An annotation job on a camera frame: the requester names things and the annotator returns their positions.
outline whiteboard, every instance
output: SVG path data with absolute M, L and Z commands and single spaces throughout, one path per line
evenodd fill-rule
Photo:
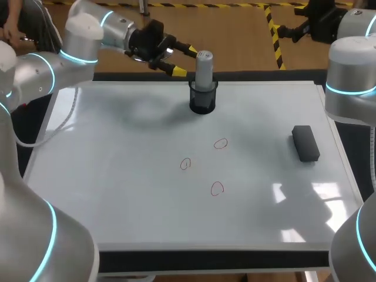
M 197 115 L 185 82 L 88 83 L 25 180 L 99 250 L 328 250 L 361 198 L 320 90 L 220 82 L 214 112 Z M 73 93 L 59 92 L 47 135 Z M 317 162 L 299 161 L 295 125 L 311 126 Z

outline robotic arm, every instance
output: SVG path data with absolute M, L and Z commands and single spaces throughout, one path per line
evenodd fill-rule
M 371 126 L 371 176 L 376 126 L 376 12 L 350 10 L 329 51 L 325 90 L 327 115 L 343 123 Z M 336 282 L 376 281 L 376 193 L 336 232 L 330 266 Z
M 98 51 L 115 48 L 169 75 L 186 71 L 162 62 L 167 48 L 195 50 L 163 32 L 158 21 L 140 30 L 101 6 L 78 0 L 71 7 L 59 54 L 16 57 L 0 42 L 0 274 L 1 281 L 94 282 L 99 252 L 90 233 L 36 195 L 18 171 L 10 113 L 23 103 L 92 80 Z

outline table leg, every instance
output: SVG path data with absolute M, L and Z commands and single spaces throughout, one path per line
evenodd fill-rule
M 148 0 L 139 0 L 140 14 L 142 14 L 144 16 L 150 15 L 148 4 L 149 4 Z
M 319 282 L 316 271 L 297 272 L 296 279 L 298 282 Z

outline person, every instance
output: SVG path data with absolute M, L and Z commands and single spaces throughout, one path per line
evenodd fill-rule
M 353 8 L 376 9 L 376 0 L 353 0 Z
M 41 0 L 0 0 L 0 26 L 3 39 L 14 48 L 26 36 L 37 51 L 60 51 L 60 34 Z

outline whiteboard eraser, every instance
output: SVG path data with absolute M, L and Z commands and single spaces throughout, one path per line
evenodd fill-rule
M 316 162 L 318 160 L 320 152 L 318 151 L 311 126 L 295 125 L 293 139 L 301 162 Z

